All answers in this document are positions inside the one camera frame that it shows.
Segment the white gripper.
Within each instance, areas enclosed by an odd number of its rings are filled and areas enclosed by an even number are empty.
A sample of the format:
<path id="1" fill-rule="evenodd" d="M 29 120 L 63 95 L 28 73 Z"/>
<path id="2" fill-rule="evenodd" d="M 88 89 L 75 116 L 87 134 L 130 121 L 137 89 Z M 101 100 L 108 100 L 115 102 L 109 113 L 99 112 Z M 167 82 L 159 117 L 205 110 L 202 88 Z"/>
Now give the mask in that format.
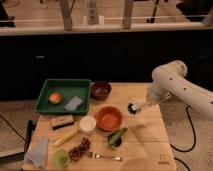
<path id="1" fill-rule="evenodd" d="M 148 107 L 155 106 L 169 99 L 170 97 L 171 97 L 171 94 L 169 92 L 165 94 L 156 94 L 153 92 L 149 92 L 146 96 L 146 104 Z"/>

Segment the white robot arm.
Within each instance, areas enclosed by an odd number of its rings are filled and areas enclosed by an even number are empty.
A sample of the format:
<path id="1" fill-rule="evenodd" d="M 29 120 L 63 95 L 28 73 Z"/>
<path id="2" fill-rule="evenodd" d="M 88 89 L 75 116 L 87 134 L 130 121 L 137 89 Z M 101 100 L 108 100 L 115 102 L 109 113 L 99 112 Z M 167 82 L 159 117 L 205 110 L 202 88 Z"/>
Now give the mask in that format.
<path id="1" fill-rule="evenodd" d="M 153 82 L 147 90 L 149 105 L 155 105 L 169 93 L 179 97 L 198 113 L 213 120 L 213 92 L 185 79 L 187 66 L 180 60 L 156 67 L 152 71 Z"/>

